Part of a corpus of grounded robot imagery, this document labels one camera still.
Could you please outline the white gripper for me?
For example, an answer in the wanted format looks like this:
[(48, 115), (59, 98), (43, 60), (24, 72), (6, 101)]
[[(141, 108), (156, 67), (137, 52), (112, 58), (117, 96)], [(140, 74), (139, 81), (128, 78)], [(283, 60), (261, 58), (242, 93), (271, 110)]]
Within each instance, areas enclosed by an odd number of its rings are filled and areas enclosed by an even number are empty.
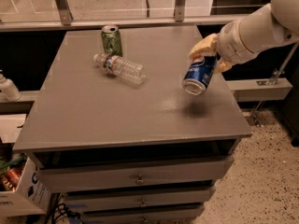
[(195, 44), (189, 57), (213, 56), (217, 52), (221, 59), (217, 61), (214, 73), (230, 70), (235, 63), (246, 63), (257, 57), (257, 42), (254, 40), (257, 26), (253, 21), (242, 19), (226, 24), (221, 31), (208, 35)]

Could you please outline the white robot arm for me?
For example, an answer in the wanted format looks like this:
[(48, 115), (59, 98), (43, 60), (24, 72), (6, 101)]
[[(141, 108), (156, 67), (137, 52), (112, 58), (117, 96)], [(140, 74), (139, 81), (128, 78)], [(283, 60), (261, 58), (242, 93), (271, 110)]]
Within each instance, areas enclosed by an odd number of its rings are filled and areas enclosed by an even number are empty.
[(216, 72), (255, 59), (261, 52), (298, 41), (299, 0), (271, 0), (255, 12), (227, 23), (217, 34), (203, 38), (189, 53), (197, 56), (218, 54)]

